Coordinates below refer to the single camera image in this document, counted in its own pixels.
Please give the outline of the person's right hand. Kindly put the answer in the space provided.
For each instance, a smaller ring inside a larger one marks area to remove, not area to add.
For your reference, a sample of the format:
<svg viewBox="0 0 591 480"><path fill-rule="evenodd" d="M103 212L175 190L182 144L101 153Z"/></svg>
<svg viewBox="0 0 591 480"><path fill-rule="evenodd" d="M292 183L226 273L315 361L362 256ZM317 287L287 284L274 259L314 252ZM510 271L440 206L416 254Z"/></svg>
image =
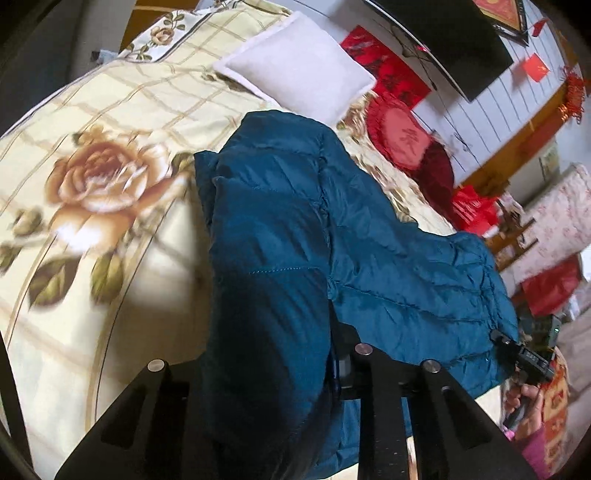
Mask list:
<svg viewBox="0 0 591 480"><path fill-rule="evenodd" d="M511 441L524 440L538 432L542 426L543 389L540 383L530 384L523 375L515 373L503 394L505 419L513 419L503 430Z"/></svg>

